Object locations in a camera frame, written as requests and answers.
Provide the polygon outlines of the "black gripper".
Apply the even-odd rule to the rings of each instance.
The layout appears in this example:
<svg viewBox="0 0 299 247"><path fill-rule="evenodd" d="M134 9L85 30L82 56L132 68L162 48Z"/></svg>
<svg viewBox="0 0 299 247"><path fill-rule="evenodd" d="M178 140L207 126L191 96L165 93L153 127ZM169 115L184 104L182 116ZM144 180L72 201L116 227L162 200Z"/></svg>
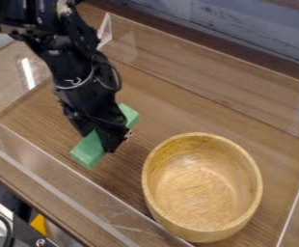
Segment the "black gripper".
<svg viewBox="0 0 299 247"><path fill-rule="evenodd" d="M104 151L114 152L130 132L116 101L121 76L114 66L62 67L53 72L53 79L65 118L82 137L94 130Z"/></svg>

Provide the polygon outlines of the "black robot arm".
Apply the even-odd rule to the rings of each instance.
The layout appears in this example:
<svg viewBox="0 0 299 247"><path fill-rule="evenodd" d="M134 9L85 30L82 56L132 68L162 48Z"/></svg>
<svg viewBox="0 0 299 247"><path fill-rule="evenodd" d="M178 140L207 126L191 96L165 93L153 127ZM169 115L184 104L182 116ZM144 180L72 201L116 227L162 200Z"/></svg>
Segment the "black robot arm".
<svg viewBox="0 0 299 247"><path fill-rule="evenodd" d="M112 152L130 131L116 102L122 78L97 49L97 31L76 5L76 0L0 0L0 33L45 63L65 118L81 135L94 132Z"/></svg>

